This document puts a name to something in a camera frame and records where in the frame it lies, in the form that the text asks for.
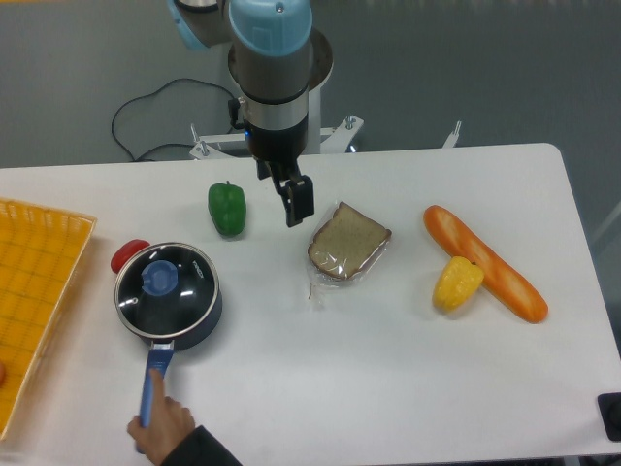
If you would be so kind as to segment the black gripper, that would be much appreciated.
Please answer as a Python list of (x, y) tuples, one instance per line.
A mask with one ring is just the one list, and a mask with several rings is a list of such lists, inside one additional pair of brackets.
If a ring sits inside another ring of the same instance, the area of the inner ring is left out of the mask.
[(246, 123), (246, 143), (256, 160), (257, 177), (271, 177), (286, 212), (288, 227), (296, 226), (314, 215), (313, 183), (302, 175), (297, 181), (290, 176), (300, 174), (298, 157), (308, 141), (308, 121), (305, 116), (296, 125), (282, 130), (260, 128)]

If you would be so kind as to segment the dark sleeved forearm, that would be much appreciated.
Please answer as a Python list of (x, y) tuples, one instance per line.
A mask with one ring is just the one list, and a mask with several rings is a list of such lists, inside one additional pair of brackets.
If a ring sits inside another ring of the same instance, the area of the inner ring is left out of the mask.
[(196, 427), (162, 461), (162, 466), (242, 466), (204, 426)]

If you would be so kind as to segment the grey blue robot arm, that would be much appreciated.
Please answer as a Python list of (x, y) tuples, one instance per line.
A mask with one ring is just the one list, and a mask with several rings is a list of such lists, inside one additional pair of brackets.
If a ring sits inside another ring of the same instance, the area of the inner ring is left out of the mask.
[(314, 213), (311, 179), (297, 163), (308, 142), (312, 12), (308, 1), (172, 1), (192, 49), (230, 43), (240, 96), (230, 124), (245, 133), (259, 179), (270, 178), (288, 226)]

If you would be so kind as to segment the person's hand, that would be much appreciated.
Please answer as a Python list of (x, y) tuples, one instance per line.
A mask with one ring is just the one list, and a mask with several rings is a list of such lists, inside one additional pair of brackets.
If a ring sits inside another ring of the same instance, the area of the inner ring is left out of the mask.
[(191, 412), (180, 402), (167, 396), (164, 379), (156, 369), (149, 370), (153, 396), (148, 426), (135, 416), (127, 425), (127, 433), (153, 465), (161, 465), (166, 457), (195, 429)]

